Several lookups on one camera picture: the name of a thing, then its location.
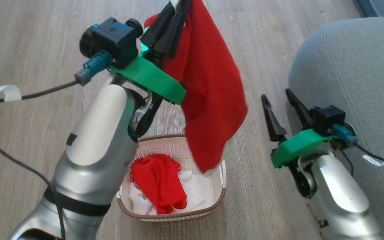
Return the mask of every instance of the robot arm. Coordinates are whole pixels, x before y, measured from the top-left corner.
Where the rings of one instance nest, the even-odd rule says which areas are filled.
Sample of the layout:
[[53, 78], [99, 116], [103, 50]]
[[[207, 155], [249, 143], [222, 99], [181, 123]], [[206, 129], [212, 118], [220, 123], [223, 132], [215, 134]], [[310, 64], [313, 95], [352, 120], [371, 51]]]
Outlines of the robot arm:
[[308, 198], [308, 207], [320, 234], [327, 240], [382, 240], [380, 226], [370, 211], [369, 201], [343, 164], [335, 157], [333, 146], [347, 147], [347, 130], [342, 139], [336, 138], [333, 126], [344, 126], [345, 113], [340, 109], [305, 108], [293, 92], [286, 91], [290, 104], [295, 108], [303, 131], [293, 138], [285, 137], [274, 116], [269, 100], [262, 96], [266, 123], [271, 141], [279, 147], [271, 155], [274, 167], [288, 167], [299, 193]]
[[[93, 24], [80, 41], [89, 58], [75, 74], [84, 86], [108, 69], [103, 87], [85, 115], [69, 134], [66, 150], [55, 169], [52, 184], [34, 211], [15, 229], [9, 240], [61, 239], [57, 206], [63, 209], [66, 239], [94, 240], [112, 199], [133, 161], [137, 139], [149, 129], [163, 100], [180, 104], [186, 91], [164, 73], [164, 58], [173, 58], [191, 0], [168, 3], [142, 36], [148, 50], [138, 55], [136, 38], [143, 34], [134, 19], [125, 24], [109, 18]], [[159, 81], [158, 85], [149, 82]], [[129, 81], [148, 92], [146, 100], [123, 87]]]
[[[96, 238], [136, 153], [137, 142], [128, 132], [135, 108], [129, 91], [119, 84], [107, 85], [70, 133], [52, 180], [57, 203], [63, 208], [67, 239]], [[41, 235], [61, 238], [60, 234], [54, 197], [47, 189], [9, 239], [42, 239]]]

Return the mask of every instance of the clothing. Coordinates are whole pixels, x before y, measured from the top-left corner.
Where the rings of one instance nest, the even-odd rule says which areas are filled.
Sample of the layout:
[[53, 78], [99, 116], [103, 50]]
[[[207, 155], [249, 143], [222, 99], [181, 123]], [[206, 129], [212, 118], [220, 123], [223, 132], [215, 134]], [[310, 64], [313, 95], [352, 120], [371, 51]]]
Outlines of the clothing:
[[[198, 175], [192, 171], [178, 172], [179, 180], [183, 190], [187, 195], [187, 206], [184, 209], [176, 209], [172, 213], [184, 213], [195, 210], [198, 206], [206, 202], [204, 193], [198, 182]], [[141, 215], [157, 215], [157, 208], [151, 203], [149, 198], [134, 183], [130, 183], [130, 199], [133, 202], [133, 212]]]
[[[145, 27], [156, 17], [146, 20]], [[176, 56], [164, 59], [163, 70], [186, 88], [186, 139], [199, 170], [206, 173], [221, 162], [247, 104], [238, 67], [202, 0], [191, 2]]]
[[169, 214], [173, 207], [186, 207], [186, 193], [177, 176], [181, 169], [170, 156], [153, 154], [131, 165], [131, 178], [156, 207], [158, 214]]

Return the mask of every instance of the white cable label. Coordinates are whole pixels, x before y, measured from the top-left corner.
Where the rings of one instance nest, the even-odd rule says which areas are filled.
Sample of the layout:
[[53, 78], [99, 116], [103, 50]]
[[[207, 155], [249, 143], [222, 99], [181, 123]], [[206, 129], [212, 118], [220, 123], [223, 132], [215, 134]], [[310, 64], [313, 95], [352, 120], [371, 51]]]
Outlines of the white cable label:
[[20, 101], [22, 100], [22, 94], [16, 85], [0, 86], [0, 92], [4, 92], [5, 102]]
[[376, 165], [378, 167], [380, 167], [382, 164], [380, 164], [378, 161], [374, 160], [373, 158], [367, 156], [367, 155], [364, 155], [362, 156], [364, 159], [366, 159], [367, 161], [369, 161], [370, 163], [372, 163], [373, 165]]

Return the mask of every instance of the black strap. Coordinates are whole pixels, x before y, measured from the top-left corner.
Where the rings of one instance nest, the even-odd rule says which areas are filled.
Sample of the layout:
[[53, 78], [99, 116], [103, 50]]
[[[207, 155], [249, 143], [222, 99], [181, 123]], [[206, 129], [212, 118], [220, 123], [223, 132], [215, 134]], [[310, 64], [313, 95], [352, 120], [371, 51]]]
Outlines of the black strap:
[[[72, 199], [66, 195], [55, 192], [57, 198], [57, 205], [61, 208], [64, 208], [69, 211], [73, 211], [78, 214], [100, 217], [104, 216], [108, 211], [111, 205], [95, 205], [86, 202], [81, 202], [75, 199]], [[47, 187], [44, 192], [44, 198], [49, 202], [56, 204], [54, 201], [54, 195], [51, 189]]]

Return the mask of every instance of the white cloth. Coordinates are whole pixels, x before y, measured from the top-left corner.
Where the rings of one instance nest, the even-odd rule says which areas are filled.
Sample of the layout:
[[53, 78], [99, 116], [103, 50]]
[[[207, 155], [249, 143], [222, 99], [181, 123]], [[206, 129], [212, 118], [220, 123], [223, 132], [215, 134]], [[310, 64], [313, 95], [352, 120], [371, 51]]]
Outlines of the white cloth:
[[[205, 202], [205, 197], [199, 185], [197, 175], [192, 171], [179, 171], [178, 173], [183, 190], [186, 193], [187, 206], [184, 209], [174, 208], [173, 213], [184, 213], [193, 211], [194, 208]], [[134, 183], [130, 183], [130, 199], [133, 202], [133, 212], [140, 215], [157, 215], [156, 207], [146, 197], [146, 195]]]
[[130, 199], [133, 202], [133, 212], [140, 215], [157, 215], [157, 209], [134, 183], [130, 183]]
[[193, 211], [194, 208], [205, 202], [205, 197], [202, 193], [201, 186], [197, 180], [197, 175], [192, 174], [192, 171], [180, 171], [178, 173], [180, 182], [182, 183], [183, 190], [186, 193], [186, 202], [187, 206], [184, 209], [176, 209], [174, 211], [176, 213], [185, 213]]

